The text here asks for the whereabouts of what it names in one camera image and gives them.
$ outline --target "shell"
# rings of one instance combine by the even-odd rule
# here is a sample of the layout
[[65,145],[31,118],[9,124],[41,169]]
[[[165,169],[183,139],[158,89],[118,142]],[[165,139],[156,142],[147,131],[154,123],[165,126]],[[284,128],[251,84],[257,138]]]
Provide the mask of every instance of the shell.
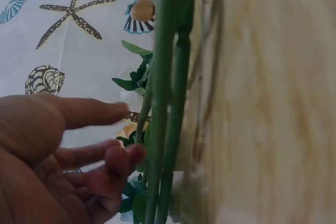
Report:
[[16,14],[21,10],[21,7],[26,2],[26,0],[12,0],[4,8],[0,14],[0,24],[6,23],[11,20]]
[[57,94],[63,86],[65,74],[50,65],[36,67],[26,81],[26,94]]
[[154,4],[150,0],[138,0],[131,9],[131,18],[136,21],[148,22],[153,15]]
[[138,0],[135,0],[132,4],[129,4],[127,6],[127,10],[124,13],[125,15],[128,16],[125,26],[124,26],[124,30],[127,31],[130,34],[143,34],[143,33],[150,33],[151,31],[154,30],[154,26],[155,26],[155,2],[156,0],[150,0],[153,3],[154,6],[154,10],[153,10],[153,16],[151,18],[151,20],[149,21],[136,21],[134,19],[132,19],[131,17],[131,10],[133,8],[133,6],[137,3]]

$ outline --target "scallop shell print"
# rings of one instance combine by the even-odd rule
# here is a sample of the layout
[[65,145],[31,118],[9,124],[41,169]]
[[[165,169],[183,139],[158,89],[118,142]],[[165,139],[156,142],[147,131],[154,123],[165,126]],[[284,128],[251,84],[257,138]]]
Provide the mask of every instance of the scallop shell print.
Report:
[[12,0],[0,14],[0,24],[10,21],[21,10],[26,0]]
[[65,74],[50,65],[43,65],[30,72],[26,81],[26,94],[57,94],[63,86]]
[[[155,24],[155,15],[153,15],[152,19],[147,22],[141,22],[137,20],[133,20],[131,18],[131,9],[137,3],[138,0],[135,0],[132,4],[127,6],[127,10],[124,13],[128,16],[126,23],[124,25],[124,30],[130,34],[143,34],[143,33],[150,33],[154,30]],[[150,0],[155,6],[156,0]]]

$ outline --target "starfish print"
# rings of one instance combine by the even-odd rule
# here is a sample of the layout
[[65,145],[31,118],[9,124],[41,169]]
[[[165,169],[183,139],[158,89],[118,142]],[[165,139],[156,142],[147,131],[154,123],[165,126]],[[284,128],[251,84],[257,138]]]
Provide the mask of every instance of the starfish print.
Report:
[[105,3],[110,3],[110,2],[115,2],[117,0],[95,0],[88,2],[86,4],[83,4],[79,7],[76,7],[76,2],[77,0],[71,0],[70,7],[68,6],[62,6],[62,5],[41,5],[39,8],[43,10],[53,10],[56,12],[65,12],[65,15],[59,19],[57,22],[55,22],[47,31],[46,33],[42,36],[40,42],[38,43],[36,49],[40,48],[50,37],[50,35],[58,28],[61,26],[61,24],[68,18],[72,17],[76,24],[82,28],[84,31],[86,31],[88,34],[93,35],[94,38],[101,40],[101,35],[97,30],[95,30],[90,24],[88,24],[83,18],[79,17],[76,13],[80,10],[86,9],[90,6],[93,5],[98,5],[98,4],[105,4]]

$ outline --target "spiral shell print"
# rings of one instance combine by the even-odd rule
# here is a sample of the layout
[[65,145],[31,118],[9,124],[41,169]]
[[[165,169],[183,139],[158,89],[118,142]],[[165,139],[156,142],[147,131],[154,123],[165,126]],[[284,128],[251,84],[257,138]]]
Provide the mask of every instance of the spiral shell print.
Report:
[[65,74],[50,65],[36,67],[26,81],[26,94],[57,94],[64,82]]

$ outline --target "seashell print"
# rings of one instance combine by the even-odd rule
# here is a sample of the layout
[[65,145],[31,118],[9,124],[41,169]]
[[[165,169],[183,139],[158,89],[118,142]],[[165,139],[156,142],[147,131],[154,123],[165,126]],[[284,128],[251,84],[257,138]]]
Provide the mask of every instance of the seashell print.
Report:
[[64,82],[65,74],[50,65],[36,67],[26,81],[26,94],[57,94]]
[[[125,119],[126,119],[126,120],[130,120],[131,122],[137,123],[138,120],[139,120],[139,116],[140,116],[140,113],[131,111],[131,112],[125,117]],[[151,120],[152,120],[152,117],[151,117],[151,116],[148,116],[146,121],[149,123],[149,122],[151,122]]]
[[0,14],[0,24],[10,21],[21,10],[26,0],[12,0]]
[[124,26],[124,30],[130,34],[150,33],[151,31],[154,30],[154,26],[155,26],[155,2],[156,0],[150,0],[152,1],[154,5],[153,16],[151,20],[146,21],[146,22],[137,21],[137,20],[132,19],[131,17],[131,9],[137,3],[137,1],[138,0],[135,0],[132,4],[129,4],[127,6],[127,10],[124,14],[127,15],[128,17],[127,17],[127,20]]
[[69,173],[82,173],[82,170],[79,168],[79,169],[76,169],[76,170],[65,170],[63,172],[64,174],[69,174]]

